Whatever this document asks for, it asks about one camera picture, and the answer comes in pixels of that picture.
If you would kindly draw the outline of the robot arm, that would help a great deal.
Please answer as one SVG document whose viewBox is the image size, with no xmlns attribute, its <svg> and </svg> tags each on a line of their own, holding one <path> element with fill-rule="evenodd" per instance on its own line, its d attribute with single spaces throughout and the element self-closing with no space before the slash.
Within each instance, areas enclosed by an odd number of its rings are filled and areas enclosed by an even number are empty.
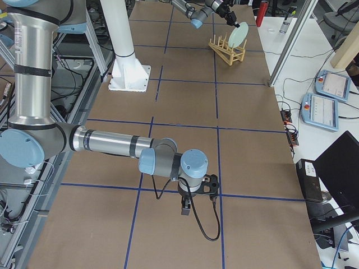
<svg viewBox="0 0 359 269">
<path fill-rule="evenodd" d="M 239 28 L 240 24 L 237 21 L 236 14 L 230 10 L 233 7 L 233 1 L 204 1 L 204 7 L 196 10 L 189 1 L 175 0 L 170 1 L 170 4 L 181 11 L 190 21 L 194 28 L 202 27 L 205 20 L 212 14 L 216 13 L 221 18 L 224 18 L 227 25 Z"/>
<path fill-rule="evenodd" d="M 170 138 L 104 132 L 56 118 L 52 99 L 54 36 L 88 31 L 85 1 L 7 1 L 14 25 L 15 107 L 1 134 L 1 156 L 27 168 L 63 152 L 93 151 L 139 161 L 139 171 L 177 182 L 184 215 L 204 193 L 208 158 L 180 153 Z"/>
</svg>

